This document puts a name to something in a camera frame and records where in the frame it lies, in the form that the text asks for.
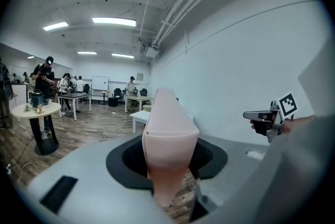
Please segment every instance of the wooden floor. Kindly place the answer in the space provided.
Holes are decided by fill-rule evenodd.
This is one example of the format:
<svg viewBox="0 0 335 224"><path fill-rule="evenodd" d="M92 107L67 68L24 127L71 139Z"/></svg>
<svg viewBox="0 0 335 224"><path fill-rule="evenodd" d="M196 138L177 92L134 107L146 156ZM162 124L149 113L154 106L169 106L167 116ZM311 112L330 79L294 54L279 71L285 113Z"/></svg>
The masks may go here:
<svg viewBox="0 0 335 224"><path fill-rule="evenodd" d="M129 114L136 112L136 108L130 113L125 113L124 105L118 107L109 107L107 105L92 104L92 111L88 110L88 104L80 104L77 114L77 121L74 121L73 114L68 113L62 118L58 114L52 115L52 122L59 141L59 148L48 156L39 156L34 152L36 145L33 139L25 149L21 159L12 167L12 181L16 182L20 177L22 167L28 163L33 163L39 170L43 171L71 151L84 145L97 143L114 129L120 127L124 118L120 115L113 115L114 111L126 116L125 124L110 134L109 138L126 136L132 134L132 118ZM13 119L14 128L10 130L0 130L0 153L3 163L10 163L12 166L16 163L24 147L31 139L32 131L29 120ZM43 119L40 119L41 130L43 130ZM143 132L144 125L139 124L139 132ZM40 172L31 164L25 166L22 170L20 187L25 187ZM188 223L190 208L193 205L194 189L196 181L192 174L188 172L183 180L182 186L170 207L164 208L177 223Z"/></svg>

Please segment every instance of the round table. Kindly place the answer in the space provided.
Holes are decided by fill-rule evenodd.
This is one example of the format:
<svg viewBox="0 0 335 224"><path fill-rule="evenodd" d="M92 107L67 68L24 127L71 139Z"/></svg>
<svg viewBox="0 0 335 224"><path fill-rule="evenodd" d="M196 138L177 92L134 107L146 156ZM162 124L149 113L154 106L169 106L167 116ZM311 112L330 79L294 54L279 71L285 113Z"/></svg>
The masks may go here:
<svg viewBox="0 0 335 224"><path fill-rule="evenodd" d="M26 104L16 106L12 110L12 115L14 117L30 120L33 137L36 141L35 152L38 155L49 155L52 154L56 149L58 149L59 143L54 132L51 114L58 112L60 109L60 104L50 102L48 105L43 106L44 112L39 114L35 111L26 111ZM45 116L47 116L49 119L52 138L42 139L42 133L40 131L40 124L38 118Z"/></svg>

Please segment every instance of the cable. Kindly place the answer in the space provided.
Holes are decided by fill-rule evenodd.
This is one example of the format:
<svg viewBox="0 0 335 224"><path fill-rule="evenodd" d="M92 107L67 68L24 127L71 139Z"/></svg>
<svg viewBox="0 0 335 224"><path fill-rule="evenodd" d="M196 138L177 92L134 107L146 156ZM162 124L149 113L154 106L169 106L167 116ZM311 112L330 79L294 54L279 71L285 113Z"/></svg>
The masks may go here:
<svg viewBox="0 0 335 224"><path fill-rule="evenodd" d="M23 168L25 168L25 166L26 166L27 164L32 164L38 171L42 172L42 171L39 170L39 169L36 167L36 165L34 165L33 163L26 163L26 164L21 168L21 172L20 172L19 180L16 181L16 182L14 182L14 184L17 184L17 183L19 183L19 182L21 181L21 179L22 179L22 170L23 170Z"/></svg>
<svg viewBox="0 0 335 224"><path fill-rule="evenodd" d="M117 114L117 115L120 115L124 118L124 122L122 123L122 125L116 129L114 129L112 132L110 132L108 135L106 135L103 139L100 139L97 143L99 143L100 141L103 141L103 140L110 140L110 138L107 138L111 133L115 132L116 130L119 130L122 126L125 125L125 122L127 121L127 118L125 115L122 115L122 114L119 114L119 113L115 113L115 112L112 112L113 114Z"/></svg>
<svg viewBox="0 0 335 224"><path fill-rule="evenodd" d="M26 145L25 148L23 149L23 151L22 151L20 157L17 159L16 163L15 163L12 167L14 167L15 165L17 165L17 163L20 161L20 159L21 159L21 157L22 157L24 151L26 150L26 148L28 147L28 145L29 145L29 143L32 141L32 139L33 139L33 137L29 140L29 142L27 143L27 145Z"/></svg>

